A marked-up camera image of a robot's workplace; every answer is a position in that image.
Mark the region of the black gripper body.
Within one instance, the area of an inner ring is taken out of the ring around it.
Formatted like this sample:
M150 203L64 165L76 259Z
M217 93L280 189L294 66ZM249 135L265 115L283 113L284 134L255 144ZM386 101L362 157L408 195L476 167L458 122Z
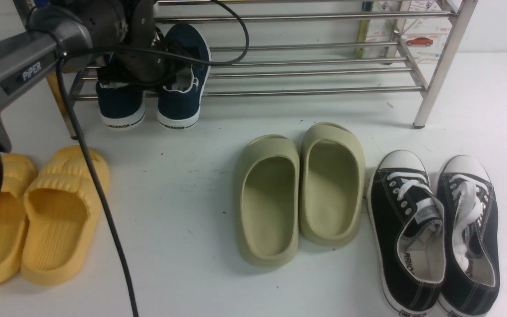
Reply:
M186 62L164 53L191 58L182 44L167 40L156 26L155 0L123 0L127 32L120 43L122 52L111 53L110 61L100 67L103 84L128 84L157 88L187 66Z

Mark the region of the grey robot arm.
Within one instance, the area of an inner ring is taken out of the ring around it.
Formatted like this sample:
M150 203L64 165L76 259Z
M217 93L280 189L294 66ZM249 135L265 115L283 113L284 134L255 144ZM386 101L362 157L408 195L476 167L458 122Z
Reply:
M117 62L107 81L155 88L178 70L181 45L159 35L153 0L51 0L29 13L26 30L0 41L0 155L11 151L1 112L57 66L73 73L104 54ZM3 164L0 156L0 191Z

